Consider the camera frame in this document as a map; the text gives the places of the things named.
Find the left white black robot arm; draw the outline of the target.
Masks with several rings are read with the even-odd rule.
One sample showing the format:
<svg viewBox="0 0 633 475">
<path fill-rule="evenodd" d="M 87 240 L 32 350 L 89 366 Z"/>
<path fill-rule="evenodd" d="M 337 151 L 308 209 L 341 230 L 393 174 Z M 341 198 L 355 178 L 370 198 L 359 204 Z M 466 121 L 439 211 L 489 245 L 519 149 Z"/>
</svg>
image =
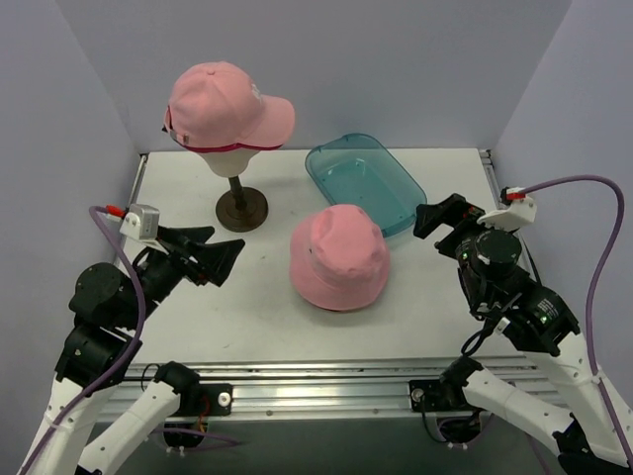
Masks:
<svg viewBox="0 0 633 475">
<path fill-rule="evenodd" d="M 161 227 L 127 271 L 100 262 L 80 274 L 69 303 L 74 328 L 55 364 L 50 398 L 21 473 L 114 474 L 165 419 L 198 407 L 199 375 L 170 361 L 105 431 L 90 436 L 142 345 L 145 320 L 183 280 L 220 287 L 228 279 L 245 243 L 211 242 L 214 232 Z"/>
</svg>

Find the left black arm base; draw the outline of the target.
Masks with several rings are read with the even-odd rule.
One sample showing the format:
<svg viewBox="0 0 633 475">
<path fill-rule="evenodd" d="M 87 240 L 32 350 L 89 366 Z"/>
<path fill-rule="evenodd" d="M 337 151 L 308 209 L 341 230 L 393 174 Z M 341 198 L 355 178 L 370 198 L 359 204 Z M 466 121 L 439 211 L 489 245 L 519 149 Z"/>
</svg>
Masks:
<svg viewBox="0 0 633 475">
<path fill-rule="evenodd" d="M 153 381 L 166 382 L 180 397 L 175 417 L 193 418 L 191 422 L 163 425 L 163 440 L 169 448 L 198 448 L 212 439 L 209 418 L 231 414 L 233 386 L 229 383 L 203 383 L 196 371 L 174 361 L 160 367 Z"/>
</svg>

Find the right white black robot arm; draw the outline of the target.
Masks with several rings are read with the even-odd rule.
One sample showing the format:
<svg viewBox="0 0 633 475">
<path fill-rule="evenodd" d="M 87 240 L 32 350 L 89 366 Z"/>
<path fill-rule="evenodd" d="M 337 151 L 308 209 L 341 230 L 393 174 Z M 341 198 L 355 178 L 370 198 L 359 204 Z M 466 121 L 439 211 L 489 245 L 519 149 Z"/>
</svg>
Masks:
<svg viewBox="0 0 633 475">
<path fill-rule="evenodd" d="M 506 208 L 486 212 L 453 194 L 416 208 L 413 233 L 450 233 L 436 250 L 457 262 L 469 313 L 486 335 L 499 334 L 532 362 L 565 405 L 557 407 L 513 386 L 462 353 L 439 377 L 450 408 L 470 406 L 508 422 L 546 446 L 568 474 L 629 474 L 632 411 L 608 379 L 591 369 L 588 342 L 565 301 L 518 264 L 517 231 L 533 223 L 534 201 L 510 192 Z"/>
</svg>

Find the magenta baseball cap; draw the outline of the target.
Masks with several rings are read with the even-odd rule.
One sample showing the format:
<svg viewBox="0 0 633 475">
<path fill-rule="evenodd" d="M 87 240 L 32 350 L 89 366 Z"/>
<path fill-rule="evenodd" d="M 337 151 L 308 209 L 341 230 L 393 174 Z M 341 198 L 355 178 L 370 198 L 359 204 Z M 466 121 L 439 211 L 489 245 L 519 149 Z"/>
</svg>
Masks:
<svg viewBox="0 0 633 475">
<path fill-rule="evenodd" d="M 229 151 L 234 151 L 234 150 L 239 150 L 239 149 L 269 151 L 269 150 L 279 149 L 283 145 L 282 143 L 262 144 L 262 143 L 251 143 L 251 142 L 236 142 L 236 143 L 230 143 L 230 144 L 226 144 L 222 146 L 197 146 L 197 145 L 191 145 L 190 143 L 186 143 L 183 141 L 179 141 L 177 139 L 172 139 L 172 140 L 190 151 L 201 152 L 201 153 L 229 152 Z"/>
</svg>

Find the light pink cap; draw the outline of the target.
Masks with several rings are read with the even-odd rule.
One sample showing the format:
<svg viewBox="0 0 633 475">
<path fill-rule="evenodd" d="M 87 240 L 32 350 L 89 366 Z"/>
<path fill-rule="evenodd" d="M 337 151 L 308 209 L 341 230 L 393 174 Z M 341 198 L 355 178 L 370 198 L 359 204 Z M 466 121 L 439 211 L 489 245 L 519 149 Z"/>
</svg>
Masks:
<svg viewBox="0 0 633 475">
<path fill-rule="evenodd" d="M 219 61 L 196 64 L 178 77 L 162 131 L 197 146 L 284 144 L 295 122 L 289 100 L 262 94 L 244 70 Z"/>
</svg>

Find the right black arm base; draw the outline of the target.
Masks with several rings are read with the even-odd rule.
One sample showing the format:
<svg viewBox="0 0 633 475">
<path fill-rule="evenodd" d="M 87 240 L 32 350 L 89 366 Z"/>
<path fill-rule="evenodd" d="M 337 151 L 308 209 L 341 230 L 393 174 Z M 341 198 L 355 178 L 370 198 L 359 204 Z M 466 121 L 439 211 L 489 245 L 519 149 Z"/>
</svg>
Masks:
<svg viewBox="0 0 633 475">
<path fill-rule="evenodd" d="M 439 379 L 413 379 L 407 385 L 410 408 L 421 415 L 433 442 L 466 449 L 486 433 L 492 416 L 468 403 L 460 389 Z"/>
</svg>

